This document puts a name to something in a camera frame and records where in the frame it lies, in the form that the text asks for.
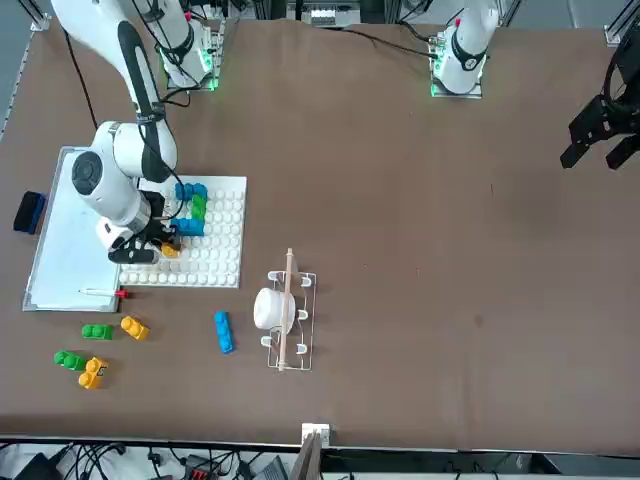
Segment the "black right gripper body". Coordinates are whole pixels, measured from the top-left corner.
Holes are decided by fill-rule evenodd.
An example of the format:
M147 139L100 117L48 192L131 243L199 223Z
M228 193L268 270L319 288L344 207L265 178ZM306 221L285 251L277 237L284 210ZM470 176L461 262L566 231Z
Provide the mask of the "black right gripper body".
M147 236L154 236L164 227L160 217L163 215L165 198L161 193L155 191L141 191L141 194L150 207L150 220L143 232Z

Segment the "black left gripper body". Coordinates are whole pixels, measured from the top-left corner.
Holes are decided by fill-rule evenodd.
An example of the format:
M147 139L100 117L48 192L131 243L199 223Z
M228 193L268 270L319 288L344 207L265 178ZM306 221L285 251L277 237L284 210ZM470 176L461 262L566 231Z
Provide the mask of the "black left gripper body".
M623 93L611 94L615 71ZM607 67L608 122L613 131L632 131L639 117L639 35L624 34Z

